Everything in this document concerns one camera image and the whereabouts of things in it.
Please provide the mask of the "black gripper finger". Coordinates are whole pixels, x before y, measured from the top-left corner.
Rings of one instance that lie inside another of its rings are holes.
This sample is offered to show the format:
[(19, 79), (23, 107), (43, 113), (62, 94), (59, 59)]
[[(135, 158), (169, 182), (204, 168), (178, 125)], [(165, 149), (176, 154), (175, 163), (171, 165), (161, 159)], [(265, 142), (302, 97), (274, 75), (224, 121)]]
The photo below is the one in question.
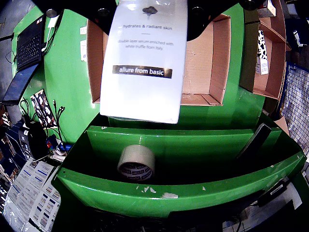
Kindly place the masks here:
[(188, 0), (187, 41), (196, 39), (207, 25), (236, 4), (245, 10), (255, 10), (263, 0)]
[(33, 0), (33, 2), (49, 18), (56, 17), (68, 9), (89, 19), (106, 34), (110, 33), (117, 7), (114, 0)]

